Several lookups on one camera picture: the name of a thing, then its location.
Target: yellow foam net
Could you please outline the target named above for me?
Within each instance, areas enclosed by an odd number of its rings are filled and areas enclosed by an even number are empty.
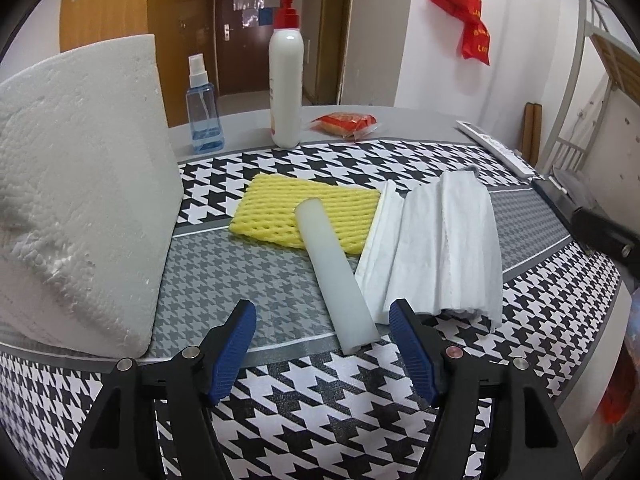
[[[294,210],[307,198],[322,201],[344,252],[361,254],[380,198],[376,190],[260,173],[249,184],[229,229],[238,235],[303,249]]]

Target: white stick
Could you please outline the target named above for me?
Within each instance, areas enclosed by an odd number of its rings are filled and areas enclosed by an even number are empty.
[[[361,346],[379,340],[380,334],[320,199],[302,202],[296,208],[296,221],[342,353],[353,354]]]

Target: metal screw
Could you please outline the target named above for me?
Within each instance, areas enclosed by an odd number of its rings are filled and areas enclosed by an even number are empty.
[[[187,348],[182,351],[182,357],[185,359],[193,359],[198,355],[200,355],[200,349],[197,346],[187,346]]]
[[[447,355],[452,359],[460,359],[465,353],[462,351],[462,348],[457,346],[450,346],[446,350]]]
[[[120,359],[120,361],[118,361],[118,364],[116,364],[116,368],[121,372],[126,372],[132,366],[133,366],[133,361],[128,357],[125,357],[124,359]]]
[[[529,368],[529,362],[522,357],[516,357],[513,360],[513,366],[515,366],[518,370],[526,370]]]

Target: packaged snack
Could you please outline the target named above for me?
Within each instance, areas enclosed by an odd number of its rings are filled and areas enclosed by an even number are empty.
[[[360,140],[370,135],[379,124],[373,115],[334,112],[312,121],[311,128],[343,139]]]

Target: wooden cabinet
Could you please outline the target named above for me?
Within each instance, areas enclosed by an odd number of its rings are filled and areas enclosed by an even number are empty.
[[[206,0],[62,0],[60,50],[136,34],[154,34],[156,60],[169,126],[188,122],[188,57],[204,53],[215,81]]]

